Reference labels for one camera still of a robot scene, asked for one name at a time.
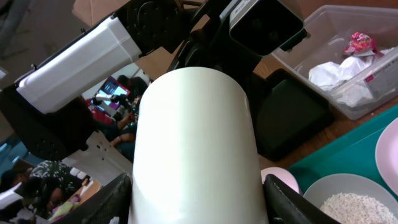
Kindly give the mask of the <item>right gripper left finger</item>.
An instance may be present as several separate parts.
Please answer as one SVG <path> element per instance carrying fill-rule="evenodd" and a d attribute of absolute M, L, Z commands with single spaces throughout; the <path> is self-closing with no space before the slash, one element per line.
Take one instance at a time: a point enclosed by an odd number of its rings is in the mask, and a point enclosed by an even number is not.
<path fill-rule="evenodd" d="M 131 178 L 118 175 L 71 213 L 55 221 L 56 224 L 106 224 L 114 217 L 119 223 L 128 224 L 131 203 Z"/>

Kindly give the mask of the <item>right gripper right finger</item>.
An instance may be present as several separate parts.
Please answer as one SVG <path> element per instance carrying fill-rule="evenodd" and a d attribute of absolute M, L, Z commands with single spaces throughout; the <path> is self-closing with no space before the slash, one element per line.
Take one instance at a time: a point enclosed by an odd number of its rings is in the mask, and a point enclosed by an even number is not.
<path fill-rule="evenodd" d="M 263 182 L 269 223 L 340 224 L 273 174 Z"/>

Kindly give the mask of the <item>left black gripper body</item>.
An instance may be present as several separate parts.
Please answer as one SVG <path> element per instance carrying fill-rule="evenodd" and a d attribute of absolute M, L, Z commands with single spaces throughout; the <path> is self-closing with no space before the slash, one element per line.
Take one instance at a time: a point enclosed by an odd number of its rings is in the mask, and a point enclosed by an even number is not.
<path fill-rule="evenodd" d="M 229 16 L 239 1 L 209 0 L 195 11 L 190 24 L 195 25 L 204 16 L 209 20 L 183 41 L 168 71 L 184 67 L 207 67 L 219 70 L 236 81 L 258 81 L 254 73 L 261 61 L 229 34 Z"/>

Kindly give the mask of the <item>white rice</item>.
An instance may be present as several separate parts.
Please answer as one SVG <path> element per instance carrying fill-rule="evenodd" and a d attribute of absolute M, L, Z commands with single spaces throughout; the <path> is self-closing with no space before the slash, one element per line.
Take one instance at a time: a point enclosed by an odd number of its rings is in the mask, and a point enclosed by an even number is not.
<path fill-rule="evenodd" d="M 397 224 L 397 217 L 380 201 L 367 195 L 332 195 L 320 210 L 344 224 Z"/>

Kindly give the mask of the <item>grey bowl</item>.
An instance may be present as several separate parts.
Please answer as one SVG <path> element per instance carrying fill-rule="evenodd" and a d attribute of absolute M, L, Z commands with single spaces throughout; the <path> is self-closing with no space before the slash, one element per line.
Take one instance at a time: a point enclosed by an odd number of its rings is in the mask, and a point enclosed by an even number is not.
<path fill-rule="evenodd" d="M 338 193 L 373 197 L 397 217 L 397 200 L 384 187 L 360 175 L 328 175 L 314 182 L 303 196 L 320 209 L 326 199 Z"/>

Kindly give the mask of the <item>white cup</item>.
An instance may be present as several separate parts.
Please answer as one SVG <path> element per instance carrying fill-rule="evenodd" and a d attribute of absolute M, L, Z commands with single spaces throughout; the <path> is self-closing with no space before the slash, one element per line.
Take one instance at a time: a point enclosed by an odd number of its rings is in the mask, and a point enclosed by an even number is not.
<path fill-rule="evenodd" d="M 249 102 L 231 77 L 187 67 L 148 87 L 137 123 L 132 219 L 267 223 Z"/>

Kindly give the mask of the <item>white tissue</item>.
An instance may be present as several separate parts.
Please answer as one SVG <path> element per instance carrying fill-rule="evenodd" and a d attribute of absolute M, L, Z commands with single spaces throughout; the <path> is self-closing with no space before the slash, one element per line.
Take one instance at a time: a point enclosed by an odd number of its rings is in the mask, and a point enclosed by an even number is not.
<path fill-rule="evenodd" d="M 341 64 L 327 62 L 310 69 L 308 79 L 311 83 L 326 91 L 328 94 L 345 82 L 357 76 L 360 72 L 371 66 L 378 58 L 370 55 L 366 57 L 350 56 Z M 364 105 L 376 100 L 364 82 L 354 84 L 335 98 L 337 103 L 351 108 Z"/>

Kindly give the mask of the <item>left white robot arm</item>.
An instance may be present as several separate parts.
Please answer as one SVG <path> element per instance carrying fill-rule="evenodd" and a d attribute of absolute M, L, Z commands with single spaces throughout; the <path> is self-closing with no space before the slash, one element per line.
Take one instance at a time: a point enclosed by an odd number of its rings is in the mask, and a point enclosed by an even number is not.
<path fill-rule="evenodd" d="M 1 90 L 1 112 L 34 156 L 60 161 L 86 150 L 95 122 L 79 96 L 153 51 L 177 51 L 171 69 L 208 67 L 251 86 L 257 53 L 230 35 L 232 1 L 129 1 Z"/>

